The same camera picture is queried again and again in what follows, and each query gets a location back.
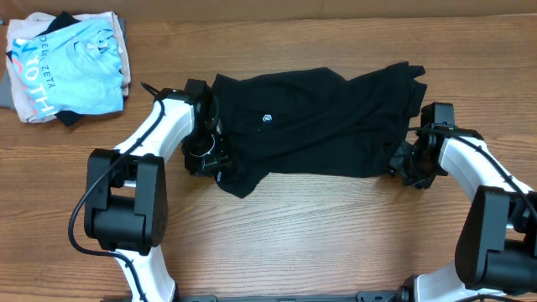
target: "wire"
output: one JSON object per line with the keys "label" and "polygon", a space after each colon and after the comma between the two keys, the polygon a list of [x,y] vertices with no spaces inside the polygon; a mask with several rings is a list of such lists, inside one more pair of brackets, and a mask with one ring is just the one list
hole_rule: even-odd
{"label": "wire", "polygon": [[502,302],[521,302],[520,300],[517,300],[517,299],[511,299],[511,298],[502,297],[502,296],[495,296],[492,294],[478,294],[473,297],[459,299],[456,302],[484,301],[485,299],[492,299],[492,300],[502,301]]}
{"label": "wire", "polygon": [[128,259],[127,256],[121,254],[121,253],[115,253],[115,252],[103,252],[103,251],[92,251],[87,248],[81,247],[78,242],[76,242],[74,229],[75,229],[75,221],[76,217],[78,216],[78,212],[81,210],[82,206],[86,203],[86,200],[88,196],[95,190],[95,188],[104,180],[104,178],[110,174],[110,172],[117,167],[130,153],[132,153],[136,148],[142,145],[142,142],[153,132],[153,130],[159,125],[159,122],[164,117],[164,103],[162,100],[157,99],[157,94],[154,93],[154,91],[158,92],[156,89],[154,89],[152,86],[145,84],[142,82],[142,87],[145,88],[151,95],[155,97],[154,101],[158,102],[160,105],[160,113],[157,119],[154,121],[154,123],[149,127],[149,129],[141,136],[139,137],[136,142],[133,144],[133,146],[127,151],[125,151],[123,154],[119,155],[119,157],[114,160],[108,169],[104,171],[101,176],[91,185],[91,187],[84,193],[84,195],[81,197],[81,199],[78,201],[78,204],[76,204],[75,209],[73,210],[73,213],[70,216],[69,220],[69,228],[68,228],[68,235],[69,235],[69,242],[70,244],[80,253],[84,253],[87,255],[92,256],[99,256],[99,257],[112,257],[112,258],[118,258],[125,262],[125,266],[128,267],[128,269],[131,271],[131,274],[133,275],[134,284],[136,285],[136,290],[138,291],[138,294],[140,296],[140,301],[148,302],[147,297],[145,296],[145,293],[142,291],[142,285],[140,284],[140,279],[138,277],[138,274],[136,273],[136,269],[133,266],[133,262]]}
{"label": "wire", "polygon": [[526,194],[514,183],[513,176],[508,175],[505,172],[505,170],[498,164],[496,159],[494,159],[489,153],[485,152],[480,146],[476,146],[475,144],[470,143],[466,139],[461,138],[460,136],[455,135],[453,133],[449,133],[447,131],[442,131],[442,130],[437,130],[437,129],[430,129],[430,128],[420,128],[420,127],[409,128],[409,131],[423,131],[423,132],[427,132],[427,133],[441,134],[441,135],[444,135],[446,138],[454,138],[454,139],[458,140],[459,142],[462,142],[462,143],[474,148],[478,153],[480,153],[482,156],[484,156],[485,159],[488,160],[488,162],[490,162],[490,164],[497,170],[497,172],[500,173],[500,175],[503,177],[505,182],[509,186],[511,186],[511,188],[513,188],[513,190],[515,190],[517,192],[517,194],[520,196],[520,198],[522,199],[522,201],[525,203],[526,207],[528,208],[529,212],[531,213],[531,216],[534,218],[535,224],[537,224],[537,211],[535,210],[534,205],[529,201],[529,199],[526,196]]}

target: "black t-shirt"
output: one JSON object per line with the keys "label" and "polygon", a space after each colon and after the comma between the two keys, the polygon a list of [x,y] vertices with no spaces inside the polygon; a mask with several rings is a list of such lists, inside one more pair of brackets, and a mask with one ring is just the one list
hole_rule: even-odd
{"label": "black t-shirt", "polygon": [[420,114],[425,73],[408,62],[346,81],[328,68],[237,81],[218,75],[222,131],[237,166],[218,185],[244,197],[269,172],[384,173]]}

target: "wooden table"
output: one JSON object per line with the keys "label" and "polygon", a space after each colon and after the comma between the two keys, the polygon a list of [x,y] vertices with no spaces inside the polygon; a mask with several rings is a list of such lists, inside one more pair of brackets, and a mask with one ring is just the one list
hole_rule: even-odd
{"label": "wooden table", "polygon": [[[140,81],[182,88],[216,73],[246,79],[320,66],[350,79],[408,60],[427,70],[423,105],[453,103],[456,123],[537,187],[537,16],[129,23],[128,38],[133,85],[123,113],[66,128],[0,110],[0,301],[128,295],[114,260],[70,246],[67,222],[90,152],[113,148],[148,116],[152,98]],[[180,152],[166,179],[164,257],[182,294],[395,289],[453,260],[470,206],[452,177],[415,190],[388,176],[271,174],[241,200],[190,177]],[[82,219],[76,227],[85,247],[98,247]]]}

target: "clothing pile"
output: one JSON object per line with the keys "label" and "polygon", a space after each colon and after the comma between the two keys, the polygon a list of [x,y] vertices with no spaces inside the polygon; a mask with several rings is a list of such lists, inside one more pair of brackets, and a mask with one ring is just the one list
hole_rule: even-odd
{"label": "clothing pile", "polygon": [[11,20],[7,38],[0,90],[11,86],[3,106],[14,107],[21,122],[58,118],[70,126],[123,109],[131,77],[125,21],[115,13],[33,13]]}
{"label": "clothing pile", "polygon": [[425,73],[408,62],[352,80],[328,68],[237,81],[217,75],[222,133],[236,168],[215,175],[236,196],[269,172],[371,177],[386,172],[420,114]]}

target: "light blue shirt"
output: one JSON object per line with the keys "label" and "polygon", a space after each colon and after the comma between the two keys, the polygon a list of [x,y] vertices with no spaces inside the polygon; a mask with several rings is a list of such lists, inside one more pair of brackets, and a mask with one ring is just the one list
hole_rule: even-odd
{"label": "light blue shirt", "polygon": [[12,62],[37,118],[62,110],[104,114],[123,109],[121,58],[105,18],[31,40],[15,39]]}

